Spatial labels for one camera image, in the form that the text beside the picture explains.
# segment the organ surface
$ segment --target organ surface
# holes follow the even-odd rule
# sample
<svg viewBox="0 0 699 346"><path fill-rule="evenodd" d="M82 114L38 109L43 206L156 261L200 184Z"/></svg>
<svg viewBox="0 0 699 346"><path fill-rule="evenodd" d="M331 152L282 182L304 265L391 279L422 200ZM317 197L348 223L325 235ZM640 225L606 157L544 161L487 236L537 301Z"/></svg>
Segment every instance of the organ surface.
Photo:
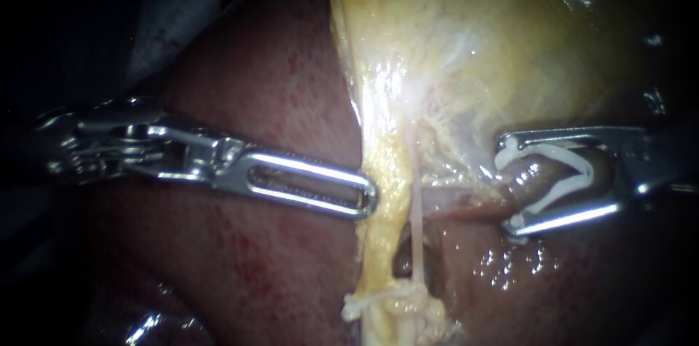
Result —
<svg viewBox="0 0 699 346"><path fill-rule="evenodd" d="M442 301L424 287L422 222L511 210L492 164L498 132L628 115L652 86L646 49L656 39L655 16L647 2L331 0L362 129L362 168L382 193L357 228L362 274L343 311L346 320L361 317L365 345L450 335ZM614 107L620 99L623 109ZM406 222L410 280L392 272Z"/></svg>

